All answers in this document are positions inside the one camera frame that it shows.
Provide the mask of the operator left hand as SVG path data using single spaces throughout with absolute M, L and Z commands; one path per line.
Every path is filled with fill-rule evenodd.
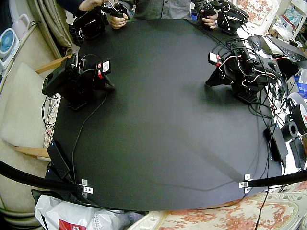
M 217 20 L 218 15 L 209 15 L 206 18 L 202 18 L 202 22 L 204 25 L 204 28 L 206 29 L 215 29 L 216 28 L 216 20 Z

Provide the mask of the operator right hand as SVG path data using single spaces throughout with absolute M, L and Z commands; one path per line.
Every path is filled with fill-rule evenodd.
M 128 16 L 123 14 L 122 18 L 116 16 L 110 16 L 110 25 L 113 29 L 120 29 L 124 27 L 127 23 Z

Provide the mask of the second person hand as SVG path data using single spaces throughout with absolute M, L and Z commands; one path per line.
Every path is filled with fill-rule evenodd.
M 108 2 L 108 0 L 84 0 L 78 7 L 81 11 L 89 11 L 103 3 Z

